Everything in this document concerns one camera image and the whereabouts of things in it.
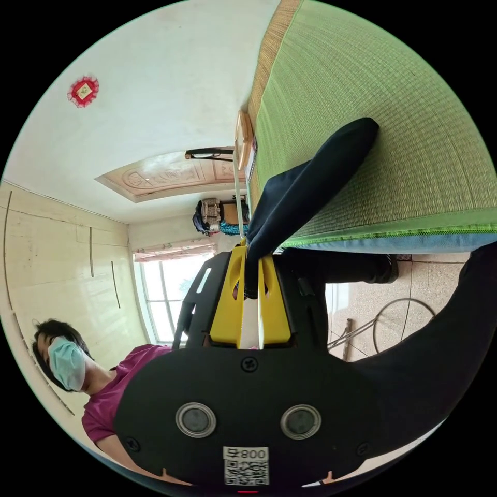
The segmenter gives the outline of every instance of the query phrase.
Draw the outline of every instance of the yellow bracket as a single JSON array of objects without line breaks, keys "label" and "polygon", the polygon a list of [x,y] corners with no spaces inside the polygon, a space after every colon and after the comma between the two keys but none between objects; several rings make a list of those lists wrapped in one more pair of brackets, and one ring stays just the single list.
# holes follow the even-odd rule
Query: yellow bracket
[{"label": "yellow bracket", "polygon": [[[240,247],[231,251],[210,332],[214,342],[235,344],[237,348],[240,348],[242,335],[246,255],[247,246],[243,239]],[[263,347],[287,343],[290,340],[290,326],[272,255],[259,261],[258,273],[259,344]],[[237,283],[235,299],[233,292]]]},{"label": "yellow bracket", "polygon": [[[243,296],[245,294],[245,243],[231,251],[228,270],[217,304],[216,314],[211,327],[211,339],[218,343],[236,344],[240,348],[243,323]],[[238,284],[236,300],[233,292]]]}]

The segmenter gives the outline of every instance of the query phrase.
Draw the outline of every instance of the label sticker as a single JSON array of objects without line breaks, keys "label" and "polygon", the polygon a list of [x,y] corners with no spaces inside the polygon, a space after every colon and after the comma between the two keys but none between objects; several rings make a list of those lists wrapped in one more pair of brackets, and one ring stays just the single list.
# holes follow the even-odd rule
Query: label sticker
[{"label": "label sticker", "polygon": [[269,485],[268,447],[223,447],[226,485]]}]

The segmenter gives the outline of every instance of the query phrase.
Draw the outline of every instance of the face mask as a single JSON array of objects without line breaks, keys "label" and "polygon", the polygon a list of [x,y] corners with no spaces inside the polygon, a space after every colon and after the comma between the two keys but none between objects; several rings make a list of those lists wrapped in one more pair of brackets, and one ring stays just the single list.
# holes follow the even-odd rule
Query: face mask
[{"label": "face mask", "polygon": [[67,390],[80,391],[86,374],[84,352],[64,337],[57,337],[48,347],[50,369]]}]

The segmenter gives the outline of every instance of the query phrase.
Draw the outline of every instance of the screw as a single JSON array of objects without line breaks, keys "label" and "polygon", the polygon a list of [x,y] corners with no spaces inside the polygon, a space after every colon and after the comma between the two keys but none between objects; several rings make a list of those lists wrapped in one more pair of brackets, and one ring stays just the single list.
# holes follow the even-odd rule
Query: screw
[{"label": "screw", "polygon": [[242,369],[245,373],[252,373],[257,369],[258,362],[255,357],[245,357],[242,360]]},{"label": "screw", "polygon": [[356,453],[358,456],[364,456],[371,450],[371,445],[368,442],[364,442],[363,444],[357,447]]},{"label": "screw", "polygon": [[128,437],[126,439],[126,445],[128,449],[131,450],[132,452],[140,451],[140,444],[134,438]]}]

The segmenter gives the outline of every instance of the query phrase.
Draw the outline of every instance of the pink curtain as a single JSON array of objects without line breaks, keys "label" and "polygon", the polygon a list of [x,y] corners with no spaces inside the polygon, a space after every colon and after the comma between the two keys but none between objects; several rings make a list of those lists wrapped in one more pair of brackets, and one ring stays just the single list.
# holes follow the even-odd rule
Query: pink curtain
[{"label": "pink curtain", "polygon": [[134,251],[134,255],[136,262],[151,262],[154,260],[174,260],[196,255],[215,254],[216,248],[215,243],[204,238],[199,238],[197,240],[139,248]]}]

